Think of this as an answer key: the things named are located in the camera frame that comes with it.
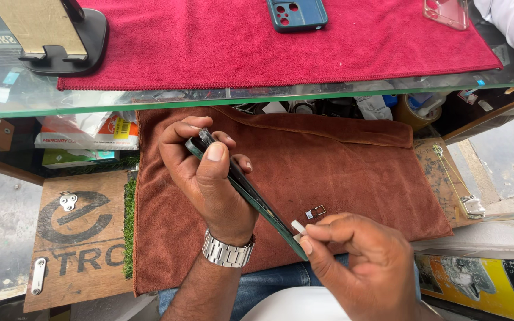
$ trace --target brown microfiber towel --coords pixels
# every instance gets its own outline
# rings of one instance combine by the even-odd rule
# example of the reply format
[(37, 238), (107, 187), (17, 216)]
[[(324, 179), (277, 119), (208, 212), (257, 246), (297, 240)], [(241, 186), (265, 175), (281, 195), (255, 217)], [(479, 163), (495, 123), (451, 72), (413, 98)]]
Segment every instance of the brown microfiber towel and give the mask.
[[(251, 159), (251, 179), (288, 225), (349, 211), (400, 230), (410, 241), (452, 235), (413, 151), (412, 129), (403, 123), (247, 115), (229, 106), (139, 110), (136, 295), (180, 285), (202, 248), (206, 224), (172, 182), (157, 143), (164, 128), (189, 115), (210, 116), (210, 131), (224, 131), (237, 142), (232, 153)], [(305, 212), (319, 205), (327, 213), (307, 219)], [(254, 233), (244, 273), (301, 260), (262, 217)], [(332, 250), (344, 252), (334, 244)]]

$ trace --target clear phone case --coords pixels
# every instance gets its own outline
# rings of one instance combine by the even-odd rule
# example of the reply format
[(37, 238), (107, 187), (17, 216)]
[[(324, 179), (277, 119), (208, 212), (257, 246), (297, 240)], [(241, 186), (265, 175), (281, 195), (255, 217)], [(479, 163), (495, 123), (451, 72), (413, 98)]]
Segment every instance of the clear phone case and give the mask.
[(469, 27), (467, 0), (424, 0), (424, 17), (463, 31)]

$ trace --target barcode label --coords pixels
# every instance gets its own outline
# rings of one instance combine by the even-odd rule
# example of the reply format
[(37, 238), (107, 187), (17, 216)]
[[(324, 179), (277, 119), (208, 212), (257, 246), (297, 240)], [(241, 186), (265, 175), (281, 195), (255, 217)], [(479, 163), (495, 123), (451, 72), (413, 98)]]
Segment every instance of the barcode label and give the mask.
[(116, 120), (113, 138), (128, 138), (130, 135), (130, 122), (122, 118)]

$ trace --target glass edge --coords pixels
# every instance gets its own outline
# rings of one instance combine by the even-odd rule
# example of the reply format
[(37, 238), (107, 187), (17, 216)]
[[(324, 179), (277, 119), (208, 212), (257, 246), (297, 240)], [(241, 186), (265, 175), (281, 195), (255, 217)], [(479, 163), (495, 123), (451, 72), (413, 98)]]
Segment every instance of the glass edge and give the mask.
[(357, 97), (372, 95), (394, 95), (394, 94), (410, 94), (414, 92), (433, 92), (433, 91), (456, 91), (471, 89), (492, 89), (514, 87), (514, 84), (486, 84), (477, 87), (472, 84), (452, 87), (426, 87), (411, 89), (388, 89), (388, 90), (372, 90), (372, 91), (347, 91), (347, 92), (328, 92), (324, 94), (299, 94), (284, 95), (271, 97), (247, 97), (247, 98), (227, 98), (216, 100), (192, 100), (183, 102), (164, 102), (164, 103), (146, 103), (146, 104), (127, 104), (127, 105), (111, 105), (111, 106), (91, 106), (91, 107), (68, 107), (68, 108), (51, 108), (44, 110), (16, 110), (16, 111), (0, 111), (0, 118), (14, 117), (34, 117), (49, 115), (66, 115), (76, 113), (94, 113), (101, 111), (125, 111), (125, 110), (146, 110), (161, 108), (180, 108), (180, 107), (197, 107), (212, 105), (236, 105), (242, 103), (260, 103), (260, 102), (278, 102), (284, 100), (304, 100), (304, 99), (323, 99), (323, 98), (341, 98), (341, 97)]

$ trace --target green box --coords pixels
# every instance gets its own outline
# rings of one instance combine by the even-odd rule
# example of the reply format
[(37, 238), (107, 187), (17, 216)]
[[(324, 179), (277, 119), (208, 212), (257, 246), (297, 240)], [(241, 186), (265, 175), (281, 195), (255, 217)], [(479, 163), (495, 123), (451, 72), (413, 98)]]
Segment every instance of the green box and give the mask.
[(43, 166), (48, 169), (118, 163), (119, 150), (45, 149)]

